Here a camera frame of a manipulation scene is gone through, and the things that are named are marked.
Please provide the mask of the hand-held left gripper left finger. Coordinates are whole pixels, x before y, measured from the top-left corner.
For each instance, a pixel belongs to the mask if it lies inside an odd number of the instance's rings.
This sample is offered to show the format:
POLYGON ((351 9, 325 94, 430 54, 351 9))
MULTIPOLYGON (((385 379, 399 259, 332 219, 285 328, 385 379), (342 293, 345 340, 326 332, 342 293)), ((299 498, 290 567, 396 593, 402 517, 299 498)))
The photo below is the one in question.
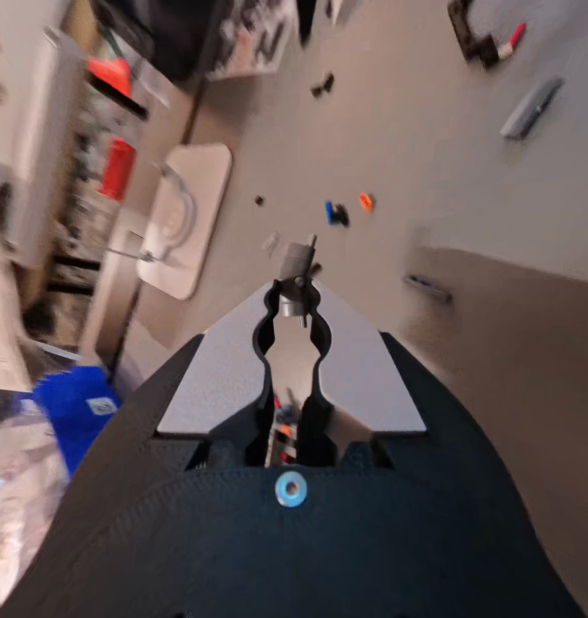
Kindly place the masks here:
POLYGON ((264 466, 274 417, 272 370, 278 282, 270 281, 205 331, 159 421, 165 439, 224 441, 264 466))

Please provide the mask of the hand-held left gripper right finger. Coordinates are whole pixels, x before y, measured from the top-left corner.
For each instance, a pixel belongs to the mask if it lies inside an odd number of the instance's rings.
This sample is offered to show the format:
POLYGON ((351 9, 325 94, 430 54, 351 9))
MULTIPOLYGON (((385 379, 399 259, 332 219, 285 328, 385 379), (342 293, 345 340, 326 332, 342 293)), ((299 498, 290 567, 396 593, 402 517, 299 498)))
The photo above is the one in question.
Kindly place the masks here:
POLYGON ((298 426, 298 460, 334 466, 351 444, 418 437, 427 425, 380 331, 320 283, 309 286, 311 342, 319 352, 298 426))

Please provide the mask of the dark grey lego connector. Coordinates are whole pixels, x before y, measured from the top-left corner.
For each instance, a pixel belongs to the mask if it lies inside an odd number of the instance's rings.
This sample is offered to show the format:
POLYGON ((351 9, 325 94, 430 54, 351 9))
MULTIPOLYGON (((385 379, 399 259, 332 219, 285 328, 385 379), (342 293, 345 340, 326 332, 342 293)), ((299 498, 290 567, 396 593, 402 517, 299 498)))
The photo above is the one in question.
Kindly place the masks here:
POLYGON ((313 244, 288 245, 278 276, 282 295, 293 298, 306 288, 310 280, 314 255, 313 244))

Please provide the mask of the partly built lego model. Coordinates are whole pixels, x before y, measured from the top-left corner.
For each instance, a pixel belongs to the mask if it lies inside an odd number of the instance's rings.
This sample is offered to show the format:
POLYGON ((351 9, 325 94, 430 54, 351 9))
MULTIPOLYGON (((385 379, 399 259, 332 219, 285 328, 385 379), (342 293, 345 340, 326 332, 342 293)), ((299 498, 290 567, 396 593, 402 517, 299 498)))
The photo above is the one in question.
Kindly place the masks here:
POLYGON ((274 416, 268 434, 265 468, 298 463, 298 424, 300 407, 291 388, 286 388, 280 400, 274 395, 274 416))

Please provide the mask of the dark grey curved lego panel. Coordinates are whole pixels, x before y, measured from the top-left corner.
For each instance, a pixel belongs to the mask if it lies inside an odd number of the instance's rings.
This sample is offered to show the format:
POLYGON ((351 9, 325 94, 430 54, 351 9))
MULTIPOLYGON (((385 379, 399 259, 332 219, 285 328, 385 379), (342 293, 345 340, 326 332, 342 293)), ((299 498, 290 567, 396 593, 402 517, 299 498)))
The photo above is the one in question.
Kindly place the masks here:
POLYGON ((403 278, 403 282, 413 289, 435 298, 444 305, 452 305, 453 303, 453 295, 448 289, 445 289, 424 276, 408 274, 403 278))
POLYGON ((525 139, 564 85, 564 79, 554 77, 533 86, 511 112, 500 136, 508 141, 525 139))

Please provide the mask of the lego sticker sheet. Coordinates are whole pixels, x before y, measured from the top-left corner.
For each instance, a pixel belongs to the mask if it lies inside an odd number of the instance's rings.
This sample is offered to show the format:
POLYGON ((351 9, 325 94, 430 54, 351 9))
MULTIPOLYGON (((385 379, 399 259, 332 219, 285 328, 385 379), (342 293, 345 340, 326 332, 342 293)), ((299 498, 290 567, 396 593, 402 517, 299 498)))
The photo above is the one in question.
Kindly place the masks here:
POLYGON ((298 27, 296 1, 233 1, 220 23, 210 81, 276 73, 298 27))

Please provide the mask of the red lego pin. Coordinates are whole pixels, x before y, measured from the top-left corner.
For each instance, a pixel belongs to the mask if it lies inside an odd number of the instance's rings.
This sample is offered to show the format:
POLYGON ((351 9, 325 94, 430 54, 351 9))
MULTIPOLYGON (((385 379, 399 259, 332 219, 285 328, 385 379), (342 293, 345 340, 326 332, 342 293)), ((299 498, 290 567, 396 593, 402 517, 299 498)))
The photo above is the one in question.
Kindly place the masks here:
POLYGON ((504 61, 513 55, 525 31, 526 22, 521 22, 515 27, 510 38, 497 48, 499 61, 504 61))

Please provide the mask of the blue bin with white tag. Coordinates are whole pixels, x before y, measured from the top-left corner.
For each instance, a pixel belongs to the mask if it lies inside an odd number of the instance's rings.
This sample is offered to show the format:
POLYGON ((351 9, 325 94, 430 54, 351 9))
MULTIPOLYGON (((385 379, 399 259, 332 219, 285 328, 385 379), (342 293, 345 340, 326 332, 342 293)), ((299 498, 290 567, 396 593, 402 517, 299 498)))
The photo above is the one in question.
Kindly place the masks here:
POLYGON ((121 405, 103 371, 94 366, 47 375, 37 382, 32 398, 53 428, 70 477, 121 405))

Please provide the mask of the white book stand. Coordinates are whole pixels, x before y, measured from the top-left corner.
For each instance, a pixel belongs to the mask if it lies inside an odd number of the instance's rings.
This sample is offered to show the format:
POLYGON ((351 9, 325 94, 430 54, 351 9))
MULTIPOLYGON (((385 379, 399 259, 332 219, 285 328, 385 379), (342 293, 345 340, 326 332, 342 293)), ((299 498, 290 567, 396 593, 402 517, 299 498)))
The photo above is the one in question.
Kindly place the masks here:
POLYGON ((180 145, 154 166, 160 179, 141 246, 107 251, 132 260, 142 282, 187 300, 199 284, 233 154, 224 143, 180 145))

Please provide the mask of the clear plastic parts bags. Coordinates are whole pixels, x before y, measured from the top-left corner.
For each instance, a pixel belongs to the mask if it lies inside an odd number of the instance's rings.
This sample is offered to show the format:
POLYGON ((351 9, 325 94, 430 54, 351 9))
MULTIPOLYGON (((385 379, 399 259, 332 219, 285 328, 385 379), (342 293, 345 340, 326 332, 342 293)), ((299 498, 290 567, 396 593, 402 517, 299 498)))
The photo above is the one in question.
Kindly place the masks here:
POLYGON ((51 422, 20 400, 0 423, 0 607, 38 553, 67 483, 51 422))

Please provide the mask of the red plastic object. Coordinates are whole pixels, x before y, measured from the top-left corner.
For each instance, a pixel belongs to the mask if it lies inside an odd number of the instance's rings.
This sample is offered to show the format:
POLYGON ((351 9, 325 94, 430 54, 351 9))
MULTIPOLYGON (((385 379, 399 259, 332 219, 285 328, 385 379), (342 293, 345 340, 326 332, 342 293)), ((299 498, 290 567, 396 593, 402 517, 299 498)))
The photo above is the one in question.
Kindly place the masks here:
POLYGON ((119 136, 114 137, 100 178, 99 193, 109 200, 123 202, 136 154, 132 145, 119 136))

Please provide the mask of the red orange object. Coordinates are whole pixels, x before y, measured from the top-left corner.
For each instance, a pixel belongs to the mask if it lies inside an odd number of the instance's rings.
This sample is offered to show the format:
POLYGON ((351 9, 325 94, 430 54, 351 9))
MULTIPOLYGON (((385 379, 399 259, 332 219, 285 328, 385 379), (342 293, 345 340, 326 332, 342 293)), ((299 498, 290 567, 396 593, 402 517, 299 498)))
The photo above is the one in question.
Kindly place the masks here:
POLYGON ((130 98, 132 94, 131 71, 124 58, 114 60, 89 58, 88 70, 93 76, 130 98))

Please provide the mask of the black lego frame beam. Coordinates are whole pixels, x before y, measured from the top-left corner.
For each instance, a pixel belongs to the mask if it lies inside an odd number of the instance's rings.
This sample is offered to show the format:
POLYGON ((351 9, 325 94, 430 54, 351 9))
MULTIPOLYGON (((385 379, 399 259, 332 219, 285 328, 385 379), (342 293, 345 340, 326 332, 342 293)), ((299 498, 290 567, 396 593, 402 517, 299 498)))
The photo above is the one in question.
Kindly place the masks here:
POLYGON ((466 62, 479 60, 486 70, 499 63, 499 51, 491 34, 479 37, 469 25, 472 1, 450 1, 447 5, 449 20, 466 62))

